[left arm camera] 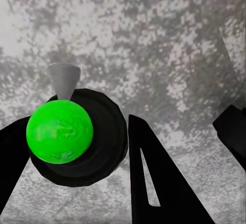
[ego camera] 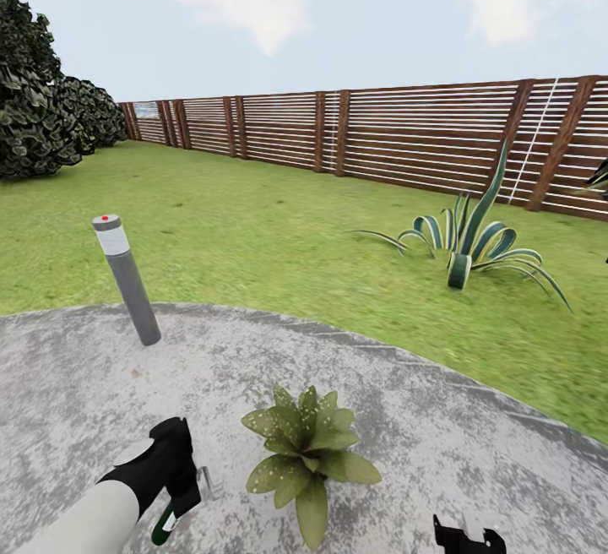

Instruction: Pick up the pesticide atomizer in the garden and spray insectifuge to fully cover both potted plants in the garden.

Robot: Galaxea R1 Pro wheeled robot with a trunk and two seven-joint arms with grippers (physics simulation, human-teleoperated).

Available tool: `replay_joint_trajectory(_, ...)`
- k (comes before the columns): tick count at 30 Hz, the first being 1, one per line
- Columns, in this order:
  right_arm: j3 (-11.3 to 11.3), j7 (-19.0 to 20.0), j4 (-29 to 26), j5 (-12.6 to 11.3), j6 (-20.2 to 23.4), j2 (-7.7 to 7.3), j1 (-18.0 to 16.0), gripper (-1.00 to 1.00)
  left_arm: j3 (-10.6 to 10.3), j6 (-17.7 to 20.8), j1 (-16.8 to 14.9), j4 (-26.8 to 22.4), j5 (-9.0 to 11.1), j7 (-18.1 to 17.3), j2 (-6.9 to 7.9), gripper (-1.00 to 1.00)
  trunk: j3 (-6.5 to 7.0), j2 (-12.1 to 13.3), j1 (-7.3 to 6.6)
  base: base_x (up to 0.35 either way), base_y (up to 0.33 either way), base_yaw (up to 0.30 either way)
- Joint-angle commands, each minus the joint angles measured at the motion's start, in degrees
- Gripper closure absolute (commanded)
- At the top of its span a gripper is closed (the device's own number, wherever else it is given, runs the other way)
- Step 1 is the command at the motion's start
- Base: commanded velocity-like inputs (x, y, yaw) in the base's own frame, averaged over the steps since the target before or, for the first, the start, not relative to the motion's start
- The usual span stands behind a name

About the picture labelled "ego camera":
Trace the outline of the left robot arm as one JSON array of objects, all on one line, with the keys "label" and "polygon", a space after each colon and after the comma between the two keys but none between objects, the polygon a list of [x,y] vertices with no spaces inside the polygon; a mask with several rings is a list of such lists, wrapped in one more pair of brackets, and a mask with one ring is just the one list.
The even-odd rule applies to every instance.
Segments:
[{"label": "left robot arm", "polygon": [[119,554],[161,489],[171,496],[176,519],[200,502],[198,480],[217,501],[224,489],[214,451],[193,453],[187,418],[156,425],[126,448],[107,472],[67,513],[14,554]]}]

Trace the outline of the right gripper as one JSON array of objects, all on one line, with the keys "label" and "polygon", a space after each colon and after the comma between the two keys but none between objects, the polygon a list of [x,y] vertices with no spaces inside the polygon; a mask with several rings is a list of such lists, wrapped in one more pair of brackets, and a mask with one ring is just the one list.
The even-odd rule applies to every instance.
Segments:
[{"label": "right gripper", "polygon": [[470,541],[464,530],[441,526],[437,515],[433,514],[435,540],[445,547],[445,554],[505,554],[503,540],[497,533],[483,532],[484,541]]}]

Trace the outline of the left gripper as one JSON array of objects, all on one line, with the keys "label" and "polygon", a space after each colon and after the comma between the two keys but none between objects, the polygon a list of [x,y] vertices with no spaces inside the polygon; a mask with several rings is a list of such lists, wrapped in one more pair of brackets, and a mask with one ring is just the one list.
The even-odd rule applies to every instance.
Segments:
[{"label": "left gripper", "polygon": [[171,505],[176,519],[182,517],[193,506],[200,502],[198,479],[196,478],[195,463],[191,458],[187,472],[176,481],[166,482],[166,490],[171,496]]}]

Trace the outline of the insectifuge atomizer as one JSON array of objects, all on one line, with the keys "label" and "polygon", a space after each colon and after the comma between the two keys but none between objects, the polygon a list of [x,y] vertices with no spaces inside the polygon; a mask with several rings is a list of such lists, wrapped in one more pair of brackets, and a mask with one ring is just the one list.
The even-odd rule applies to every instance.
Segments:
[{"label": "insectifuge atomizer", "polygon": [[162,514],[160,521],[156,523],[155,529],[151,533],[151,541],[156,546],[163,545],[169,538],[173,530],[176,528],[176,523],[179,519],[173,514],[171,502],[166,506],[165,512]]}]

